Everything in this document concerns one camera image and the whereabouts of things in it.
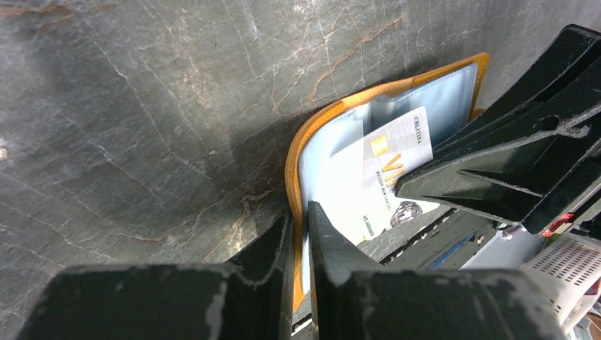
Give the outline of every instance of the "gray marble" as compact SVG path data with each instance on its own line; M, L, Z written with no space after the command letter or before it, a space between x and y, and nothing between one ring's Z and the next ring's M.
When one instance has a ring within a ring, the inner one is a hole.
M600 18L598 0L0 2L1 337L66 266L240 250L330 101L486 51L487 106Z

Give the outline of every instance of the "dark plastic part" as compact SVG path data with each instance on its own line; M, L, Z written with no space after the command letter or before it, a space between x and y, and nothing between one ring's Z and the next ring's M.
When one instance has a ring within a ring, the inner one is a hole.
M571 232L601 240L601 191L576 210Z
M396 195L545 230L601 187L600 74L601 35L565 27L433 161L400 178Z
M314 339L563 339L519 271L396 271L309 203Z
M46 287L19 339L289 339L292 224L222 264L82 266Z

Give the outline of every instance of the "perforated grille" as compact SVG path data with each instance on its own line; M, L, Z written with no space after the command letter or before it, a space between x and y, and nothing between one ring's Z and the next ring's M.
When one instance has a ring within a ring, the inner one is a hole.
M561 312L561 306L555 303L555 300L553 299L549 299L549 301L551 301L551 304L553 305L553 311L555 312L555 314L559 314L559 312Z
M582 307L582 306L576 305L574 308L572 308L572 311L568 315L568 319L571 319L576 314L576 312L578 312L578 310L580 310L580 307Z
M575 239L558 240L559 246L541 257L532 268L567 283L582 285L599 267L600 252Z

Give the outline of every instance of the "card chip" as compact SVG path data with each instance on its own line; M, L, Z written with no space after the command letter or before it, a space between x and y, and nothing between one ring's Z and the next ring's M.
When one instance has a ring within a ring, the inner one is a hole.
M388 151L388 140L386 135L382 135L371 141L371 151L375 157L380 156L384 152Z

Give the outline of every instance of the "wallet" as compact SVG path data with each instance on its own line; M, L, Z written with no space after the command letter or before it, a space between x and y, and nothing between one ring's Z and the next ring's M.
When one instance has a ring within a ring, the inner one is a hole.
M426 108L435 147L482 112L474 107L488 60L488 54L480 53L418 76L374 86L331 103L303 124L293 138L285 168L294 219L293 310L310 287L306 212L320 164L420 106Z

